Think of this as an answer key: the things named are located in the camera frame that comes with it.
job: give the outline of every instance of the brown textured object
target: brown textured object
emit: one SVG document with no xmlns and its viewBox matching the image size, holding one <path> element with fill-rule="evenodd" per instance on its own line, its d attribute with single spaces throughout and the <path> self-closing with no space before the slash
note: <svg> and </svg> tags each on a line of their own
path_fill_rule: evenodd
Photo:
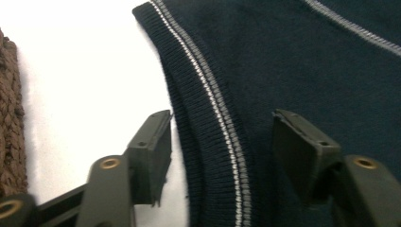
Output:
<svg viewBox="0 0 401 227">
<path fill-rule="evenodd" d="M 17 47 L 0 29 L 0 198 L 26 193 L 24 109 Z"/>
</svg>

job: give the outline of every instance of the ribbed trim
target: ribbed trim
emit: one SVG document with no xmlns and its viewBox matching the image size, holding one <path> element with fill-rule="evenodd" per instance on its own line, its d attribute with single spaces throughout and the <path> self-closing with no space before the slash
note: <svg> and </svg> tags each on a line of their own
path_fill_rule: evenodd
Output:
<svg viewBox="0 0 401 227">
<path fill-rule="evenodd" d="M 191 226 L 256 226 L 252 157 L 218 65 L 160 0 L 133 10 L 157 47 L 177 120 Z"/>
</svg>

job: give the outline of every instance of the white surface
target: white surface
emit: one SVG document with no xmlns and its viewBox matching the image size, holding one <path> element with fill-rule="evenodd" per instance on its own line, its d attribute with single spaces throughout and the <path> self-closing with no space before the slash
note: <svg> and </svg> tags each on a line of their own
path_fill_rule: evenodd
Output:
<svg viewBox="0 0 401 227">
<path fill-rule="evenodd" d="M 29 193 L 41 204 L 86 182 L 91 164 L 122 154 L 146 118 L 171 109 L 156 50 L 135 1 L 0 0 L 18 46 Z M 186 182 L 173 124 L 162 207 L 135 206 L 138 226 L 184 226 Z"/>
</svg>

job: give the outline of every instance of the knitted fabric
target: knitted fabric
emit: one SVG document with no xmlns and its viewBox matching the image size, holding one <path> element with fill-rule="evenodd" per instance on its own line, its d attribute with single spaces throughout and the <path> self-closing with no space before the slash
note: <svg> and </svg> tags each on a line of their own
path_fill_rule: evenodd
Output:
<svg viewBox="0 0 401 227">
<path fill-rule="evenodd" d="M 401 179 L 400 11 L 347 2 L 324 1 L 358 26 L 313 0 L 154 0 L 133 11 L 165 70 L 191 226 L 332 226 L 330 205 L 304 208 L 271 153 L 275 109 Z"/>
<path fill-rule="evenodd" d="M 21 99 L 17 48 L 0 30 L 0 197 L 26 193 Z"/>
</svg>

